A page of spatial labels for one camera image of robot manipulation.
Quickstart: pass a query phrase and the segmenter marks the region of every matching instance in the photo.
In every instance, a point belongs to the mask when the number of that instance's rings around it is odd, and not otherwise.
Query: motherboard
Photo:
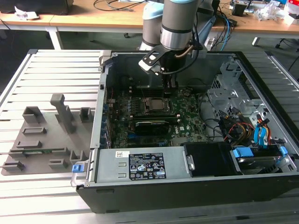
[[[109,101],[111,148],[180,146],[208,141],[198,94],[177,90],[170,98],[121,91]]]

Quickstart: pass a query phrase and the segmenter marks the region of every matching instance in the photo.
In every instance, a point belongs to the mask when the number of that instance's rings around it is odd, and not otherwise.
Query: floor
[[[18,69],[29,49],[53,49],[51,40],[43,31],[7,31],[7,39],[0,40],[0,93],[3,92],[12,75]],[[142,41],[142,34],[129,34],[124,38],[118,33],[96,33],[90,42],[88,33],[61,32],[64,49],[131,49],[135,50]],[[227,51],[271,51],[287,69],[299,55],[298,40],[287,40],[275,48],[279,39],[261,38],[259,46],[253,47],[254,36],[232,34],[224,50]],[[299,60],[291,69],[291,74],[299,78]]]

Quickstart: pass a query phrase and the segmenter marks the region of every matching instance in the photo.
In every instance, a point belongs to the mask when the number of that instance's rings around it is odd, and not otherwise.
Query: power supply label
[[[163,153],[130,154],[129,178],[132,181],[165,179]]]

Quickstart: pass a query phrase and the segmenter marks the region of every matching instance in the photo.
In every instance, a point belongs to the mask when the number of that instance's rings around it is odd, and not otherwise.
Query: capacitor
[[[184,92],[184,96],[185,96],[185,97],[189,97],[189,96],[190,96],[190,93],[189,93],[189,92]]]

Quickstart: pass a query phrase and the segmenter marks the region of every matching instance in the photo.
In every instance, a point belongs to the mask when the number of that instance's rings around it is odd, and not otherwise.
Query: white plastic bag
[[[264,8],[258,9],[254,12],[254,16],[259,20],[270,20],[273,19],[276,21],[275,14],[280,9],[274,5],[274,2],[270,1],[269,4],[267,4]]]
[[[297,0],[288,0],[286,1],[285,11],[291,14],[299,14],[299,1]]]

